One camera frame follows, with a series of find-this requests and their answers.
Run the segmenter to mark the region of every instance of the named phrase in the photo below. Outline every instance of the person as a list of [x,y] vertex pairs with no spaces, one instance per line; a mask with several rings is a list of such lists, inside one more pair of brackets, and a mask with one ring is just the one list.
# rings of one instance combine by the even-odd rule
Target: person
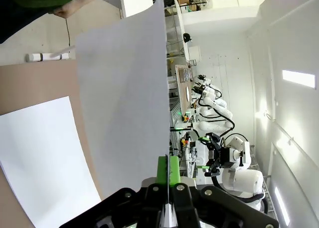
[[68,18],[93,0],[0,0],[0,44],[46,13]]

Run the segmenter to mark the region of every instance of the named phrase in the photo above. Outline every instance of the beige floor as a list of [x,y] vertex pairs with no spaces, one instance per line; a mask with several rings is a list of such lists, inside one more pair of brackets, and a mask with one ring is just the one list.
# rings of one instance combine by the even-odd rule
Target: beige floor
[[[91,2],[68,18],[71,45],[78,34],[118,20],[118,8],[103,0]],[[25,63],[28,53],[52,53],[68,47],[68,44],[65,19],[47,14],[0,44],[0,66]],[[72,52],[70,57],[75,59],[75,53]]]

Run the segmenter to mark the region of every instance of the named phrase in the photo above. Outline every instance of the human arm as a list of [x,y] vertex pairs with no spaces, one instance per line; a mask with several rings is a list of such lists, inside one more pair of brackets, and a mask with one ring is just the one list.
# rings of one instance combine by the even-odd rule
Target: human arm
[[92,1],[94,0],[72,0],[69,3],[63,5],[62,7],[59,7],[56,10],[54,10],[53,14],[62,18],[68,18],[69,16],[74,14],[78,9]]

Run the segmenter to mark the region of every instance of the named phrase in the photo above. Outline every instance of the human hand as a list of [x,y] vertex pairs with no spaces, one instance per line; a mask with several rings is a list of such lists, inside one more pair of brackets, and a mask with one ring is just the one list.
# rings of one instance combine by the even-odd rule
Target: human hand
[[68,18],[84,5],[83,0],[72,0],[69,3],[53,11],[53,14],[61,18]]

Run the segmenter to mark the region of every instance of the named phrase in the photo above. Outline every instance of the paper roll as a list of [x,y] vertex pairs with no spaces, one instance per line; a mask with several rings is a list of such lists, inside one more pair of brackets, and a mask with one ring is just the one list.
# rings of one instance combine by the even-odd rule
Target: paper roll
[[69,53],[65,53],[56,57],[50,57],[51,53],[38,53],[38,54],[27,54],[26,61],[27,62],[35,62],[35,61],[46,61],[46,60],[67,60],[69,59]]

